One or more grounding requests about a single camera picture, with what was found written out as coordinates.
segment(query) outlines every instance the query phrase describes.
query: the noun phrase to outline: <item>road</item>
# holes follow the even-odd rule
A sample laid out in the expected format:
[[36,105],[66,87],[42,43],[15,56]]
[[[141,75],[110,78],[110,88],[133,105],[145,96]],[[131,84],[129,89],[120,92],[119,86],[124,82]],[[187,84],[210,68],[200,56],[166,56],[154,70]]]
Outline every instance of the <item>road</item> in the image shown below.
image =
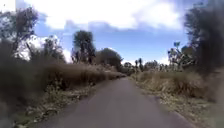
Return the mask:
[[191,128],[142,95],[127,78],[107,83],[94,96],[71,105],[37,128]]

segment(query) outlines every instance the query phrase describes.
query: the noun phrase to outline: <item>dry bush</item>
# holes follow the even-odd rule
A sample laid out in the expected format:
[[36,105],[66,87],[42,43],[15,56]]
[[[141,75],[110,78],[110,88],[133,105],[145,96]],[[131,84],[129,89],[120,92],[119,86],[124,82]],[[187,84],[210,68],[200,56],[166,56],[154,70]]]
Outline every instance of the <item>dry bush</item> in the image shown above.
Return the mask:
[[55,63],[47,65],[41,72],[41,81],[44,89],[47,86],[59,87],[62,90],[79,85],[95,84],[106,79],[124,77],[123,74],[104,71],[100,66],[87,64]]
[[207,90],[202,78],[193,72],[143,72],[137,81],[147,85],[152,91],[183,94],[203,98]]

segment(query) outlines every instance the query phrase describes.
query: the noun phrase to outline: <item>roadside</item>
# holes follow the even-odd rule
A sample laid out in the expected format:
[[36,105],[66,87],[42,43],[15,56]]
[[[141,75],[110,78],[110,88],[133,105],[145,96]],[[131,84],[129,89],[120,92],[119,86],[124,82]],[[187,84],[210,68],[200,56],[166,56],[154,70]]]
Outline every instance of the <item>roadside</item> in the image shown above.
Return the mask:
[[211,109],[213,103],[200,98],[192,98],[184,95],[171,94],[151,89],[147,82],[136,81],[130,78],[142,90],[145,95],[154,95],[159,103],[167,110],[177,112],[198,128],[213,128]]
[[80,86],[69,91],[51,90],[43,96],[40,104],[29,106],[25,111],[16,113],[15,127],[29,128],[34,123],[47,120],[69,104],[89,97],[97,90],[98,86]]

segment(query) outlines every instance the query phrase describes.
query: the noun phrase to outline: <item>tall grass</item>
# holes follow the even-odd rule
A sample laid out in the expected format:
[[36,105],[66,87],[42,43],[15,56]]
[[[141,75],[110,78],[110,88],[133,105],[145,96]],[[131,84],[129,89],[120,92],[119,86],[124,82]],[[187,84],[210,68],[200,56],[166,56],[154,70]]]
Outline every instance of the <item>tall grass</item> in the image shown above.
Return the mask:
[[194,72],[143,72],[135,77],[152,91],[183,94],[189,97],[205,97],[207,87]]

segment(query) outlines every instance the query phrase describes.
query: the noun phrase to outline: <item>vegetation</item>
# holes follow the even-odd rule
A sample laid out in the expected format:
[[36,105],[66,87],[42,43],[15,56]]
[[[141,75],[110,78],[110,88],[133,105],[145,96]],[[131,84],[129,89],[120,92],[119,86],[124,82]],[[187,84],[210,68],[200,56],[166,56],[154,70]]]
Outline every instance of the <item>vegetation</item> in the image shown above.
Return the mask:
[[[4,110],[0,118],[9,117],[15,125],[45,119],[88,95],[97,82],[125,76],[103,65],[119,69],[122,59],[117,52],[106,48],[96,57],[91,32],[74,34],[73,64],[66,63],[53,35],[36,48],[30,41],[37,20],[32,8],[0,13],[0,108]],[[97,65],[93,65],[95,59],[100,60]]]
[[143,72],[132,75],[146,93],[160,97],[161,103],[199,127],[214,127],[211,106],[223,103],[216,97],[224,66],[223,5],[222,1],[196,4],[185,16],[189,43],[180,48],[180,42],[174,42],[168,50],[169,65],[147,62]]

